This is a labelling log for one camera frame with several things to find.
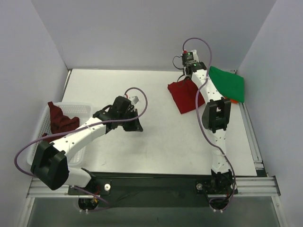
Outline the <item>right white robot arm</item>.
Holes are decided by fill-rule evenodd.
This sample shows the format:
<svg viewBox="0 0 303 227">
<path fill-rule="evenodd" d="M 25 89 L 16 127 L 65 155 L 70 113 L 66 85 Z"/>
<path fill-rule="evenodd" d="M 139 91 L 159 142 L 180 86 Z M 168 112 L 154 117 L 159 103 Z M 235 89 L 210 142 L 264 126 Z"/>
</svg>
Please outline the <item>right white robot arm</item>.
<svg viewBox="0 0 303 227">
<path fill-rule="evenodd" d="M 185 75 L 197 86 L 197 95 L 205 101 L 205 108 L 198 123 L 202 133 L 211 146 L 212 167 L 214 174 L 225 174 L 231 171 L 226 160 L 226 130 L 230 121 L 231 101 L 224 98 L 208 75 L 207 68 L 199 61 L 196 50 L 182 53 L 182 65 Z"/>
</svg>

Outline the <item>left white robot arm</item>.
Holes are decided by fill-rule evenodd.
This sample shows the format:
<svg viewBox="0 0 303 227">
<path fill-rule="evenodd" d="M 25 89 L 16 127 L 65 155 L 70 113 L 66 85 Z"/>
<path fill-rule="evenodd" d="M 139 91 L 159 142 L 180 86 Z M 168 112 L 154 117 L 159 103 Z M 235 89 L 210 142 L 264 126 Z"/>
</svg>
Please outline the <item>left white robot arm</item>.
<svg viewBox="0 0 303 227">
<path fill-rule="evenodd" d="M 39 143 L 31 165 L 31 173 L 39 178 L 51 190 L 63 185 L 77 186 L 84 194 L 95 191 L 96 177 L 84 168 L 69 166 L 73 156 L 93 140 L 108 134 L 117 127 L 124 131 L 142 132 L 137 96 L 118 96 L 112 105 L 95 112 L 74 133 L 69 133 L 52 142 Z"/>
</svg>

